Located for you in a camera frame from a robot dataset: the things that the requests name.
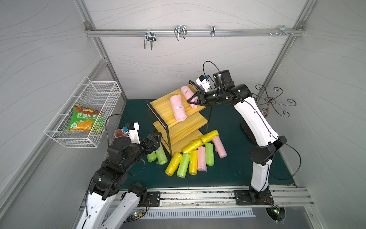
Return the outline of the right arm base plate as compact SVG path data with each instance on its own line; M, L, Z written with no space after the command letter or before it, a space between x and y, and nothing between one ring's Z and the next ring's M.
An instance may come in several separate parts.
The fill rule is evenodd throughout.
M235 190L233 196L238 206L274 204L272 194L269 190L260 193L256 193L254 190Z

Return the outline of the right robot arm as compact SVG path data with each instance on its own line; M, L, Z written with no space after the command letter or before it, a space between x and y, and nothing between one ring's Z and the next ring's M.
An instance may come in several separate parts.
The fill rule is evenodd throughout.
M250 89L244 85L235 85L228 70L214 75L215 87L212 88L208 76L201 75L195 81L189 81L197 89L189 97L189 104L198 106L213 106L223 102L230 103L242 116L246 134L256 143L249 155L253 162L252 179L249 190L241 195L253 204L264 204L268 200L269 173L275 153L287 142L285 136L280 136L267 122L258 108Z

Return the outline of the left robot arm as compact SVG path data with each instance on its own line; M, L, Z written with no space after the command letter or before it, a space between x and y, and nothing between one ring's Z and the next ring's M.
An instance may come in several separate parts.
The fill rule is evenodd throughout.
M122 194L122 201L114 212L106 217L122 184L130 175L130 169L145 155L158 150L161 139L162 134L155 133L134 143L131 137L121 136L108 146L108 158L90 181L78 229L119 229L123 223L133 222L146 214L134 213L139 206L149 210L151 204L147 197L147 188L135 182Z

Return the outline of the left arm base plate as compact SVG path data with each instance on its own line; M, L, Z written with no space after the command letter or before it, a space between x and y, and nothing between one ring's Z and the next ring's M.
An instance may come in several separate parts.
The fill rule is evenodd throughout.
M160 207L160 191L148 191L145 198L144 205L147 207Z

